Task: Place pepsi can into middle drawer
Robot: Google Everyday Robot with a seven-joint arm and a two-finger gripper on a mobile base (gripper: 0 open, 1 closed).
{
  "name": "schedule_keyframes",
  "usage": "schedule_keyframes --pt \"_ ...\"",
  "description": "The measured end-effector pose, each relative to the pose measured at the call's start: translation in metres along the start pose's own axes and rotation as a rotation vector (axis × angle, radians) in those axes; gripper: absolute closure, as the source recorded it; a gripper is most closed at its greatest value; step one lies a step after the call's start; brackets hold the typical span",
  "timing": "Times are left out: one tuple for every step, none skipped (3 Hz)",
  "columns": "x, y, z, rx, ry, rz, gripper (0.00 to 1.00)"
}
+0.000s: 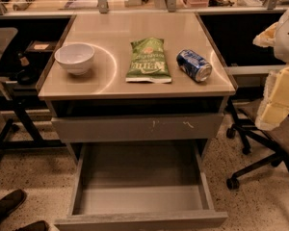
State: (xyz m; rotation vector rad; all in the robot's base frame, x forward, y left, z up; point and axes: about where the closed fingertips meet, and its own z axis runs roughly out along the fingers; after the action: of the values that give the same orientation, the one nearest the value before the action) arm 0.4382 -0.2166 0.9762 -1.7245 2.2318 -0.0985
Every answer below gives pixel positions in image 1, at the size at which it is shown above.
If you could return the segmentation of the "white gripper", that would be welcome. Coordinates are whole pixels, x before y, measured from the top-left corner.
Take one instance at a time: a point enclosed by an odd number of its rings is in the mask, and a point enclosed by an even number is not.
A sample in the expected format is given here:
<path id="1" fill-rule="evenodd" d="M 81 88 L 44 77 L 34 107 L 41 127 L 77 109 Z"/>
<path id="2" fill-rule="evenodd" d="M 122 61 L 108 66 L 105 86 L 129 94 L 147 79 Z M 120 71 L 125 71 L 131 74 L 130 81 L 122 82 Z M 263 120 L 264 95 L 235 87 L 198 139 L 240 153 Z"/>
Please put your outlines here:
<path id="1" fill-rule="evenodd" d="M 271 71 L 266 79 L 263 99 L 260 102 L 255 125 L 271 131 L 289 115 L 289 9 L 252 43 L 259 47 L 273 47 L 277 59 L 288 63 L 280 71 Z"/>

